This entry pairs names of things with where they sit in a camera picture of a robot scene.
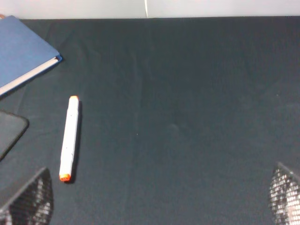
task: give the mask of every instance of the phone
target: phone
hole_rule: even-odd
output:
[[[11,150],[29,126],[21,116],[0,110],[0,161]]]

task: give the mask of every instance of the orange marker cap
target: orange marker cap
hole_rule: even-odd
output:
[[[60,180],[61,181],[70,181],[71,175],[70,174],[62,174],[60,175]]]

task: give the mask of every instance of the white wall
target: white wall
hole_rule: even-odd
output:
[[[300,15],[300,0],[0,0],[25,19]]]

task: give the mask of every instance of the white marker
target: white marker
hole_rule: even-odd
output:
[[[60,157],[60,180],[70,181],[72,164],[74,160],[77,123],[78,123],[79,99],[77,96],[71,96],[67,109],[67,118],[65,125],[64,139],[61,148]]]

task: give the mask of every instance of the black cloth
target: black cloth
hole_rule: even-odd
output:
[[[64,60],[0,100],[30,121],[0,189],[48,167],[53,225],[273,224],[273,167],[300,156],[299,17],[24,22]],[[71,95],[81,134],[64,184]]]

